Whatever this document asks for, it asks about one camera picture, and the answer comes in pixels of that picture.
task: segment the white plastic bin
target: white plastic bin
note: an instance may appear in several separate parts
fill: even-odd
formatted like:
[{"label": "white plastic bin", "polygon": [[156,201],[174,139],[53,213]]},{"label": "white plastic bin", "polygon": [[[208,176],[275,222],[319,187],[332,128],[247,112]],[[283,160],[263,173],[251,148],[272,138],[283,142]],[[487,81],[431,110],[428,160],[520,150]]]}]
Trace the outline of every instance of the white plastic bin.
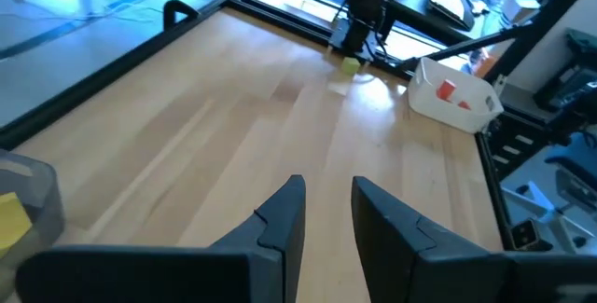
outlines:
[{"label": "white plastic bin", "polygon": [[[437,97],[437,88],[445,79],[456,85],[452,98],[466,101],[470,110],[458,106],[458,101],[449,103]],[[469,133],[481,131],[504,112],[504,106],[488,82],[427,58],[419,62],[410,80],[408,95],[413,110]]]}]

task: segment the yellow object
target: yellow object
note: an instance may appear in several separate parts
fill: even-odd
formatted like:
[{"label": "yellow object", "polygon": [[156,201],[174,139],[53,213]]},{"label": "yellow object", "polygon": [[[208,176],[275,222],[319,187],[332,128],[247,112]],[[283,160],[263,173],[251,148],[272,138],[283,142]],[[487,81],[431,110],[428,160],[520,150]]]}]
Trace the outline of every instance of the yellow object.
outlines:
[{"label": "yellow object", "polygon": [[358,69],[361,67],[361,63],[358,62],[358,59],[345,57],[344,61],[342,62],[342,72],[346,75],[353,76],[358,72]]},{"label": "yellow object", "polygon": [[31,228],[31,221],[14,192],[0,196],[0,257]]}]

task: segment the desk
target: desk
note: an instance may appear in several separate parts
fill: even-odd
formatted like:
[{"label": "desk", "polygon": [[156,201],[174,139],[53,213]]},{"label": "desk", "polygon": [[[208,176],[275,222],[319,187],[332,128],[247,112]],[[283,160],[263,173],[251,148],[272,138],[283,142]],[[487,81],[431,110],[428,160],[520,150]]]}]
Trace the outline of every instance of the desk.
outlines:
[{"label": "desk", "polygon": [[58,243],[206,246],[300,173],[300,302],[368,302],[354,175],[502,249],[474,137],[411,111],[388,75],[351,82],[324,53],[224,9],[18,147],[57,170]]},{"label": "desk", "polygon": [[485,29],[487,15],[475,18],[473,29],[468,32],[427,8],[429,0],[392,0],[387,8],[385,31],[389,33],[390,22],[400,21],[408,26],[427,34],[446,45],[454,45],[469,39],[480,38],[486,34],[499,32],[499,26],[494,24]]}]

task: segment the red object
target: red object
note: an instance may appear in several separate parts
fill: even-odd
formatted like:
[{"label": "red object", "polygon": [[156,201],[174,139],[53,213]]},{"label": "red object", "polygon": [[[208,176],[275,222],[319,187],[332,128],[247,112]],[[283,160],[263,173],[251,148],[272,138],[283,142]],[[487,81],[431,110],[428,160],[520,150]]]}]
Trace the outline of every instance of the red object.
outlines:
[{"label": "red object", "polygon": [[459,102],[459,103],[458,103],[458,106],[460,106],[460,107],[462,107],[462,108],[465,108],[465,109],[467,109],[467,110],[469,110],[469,111],[470,111],[470,106],[469,106],[469,105],[468,105],[468,103],[467,103],[467,102],[465,102],[465,101],[461,101],[461,102]]},{"label": "red object", "polygon": [[436,91],[436,95],[439,99],[445,100],[448,102],[450,100],[451,95],[456,90],[456,84],[452,83],[448,79],[444,79],[441,83],[439,88]]}]

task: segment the wall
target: wall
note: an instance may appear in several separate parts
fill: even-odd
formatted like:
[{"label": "wall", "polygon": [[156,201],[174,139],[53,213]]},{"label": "wall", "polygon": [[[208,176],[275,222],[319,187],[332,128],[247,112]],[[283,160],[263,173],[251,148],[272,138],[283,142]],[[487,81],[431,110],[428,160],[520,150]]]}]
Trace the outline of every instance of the wall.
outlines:
[{"label": "wall", "polygon": [[572,57],[565,40],[567,27],[597,35],[597,0],[578,0],[509,76],[508,83],[537,92]]}]

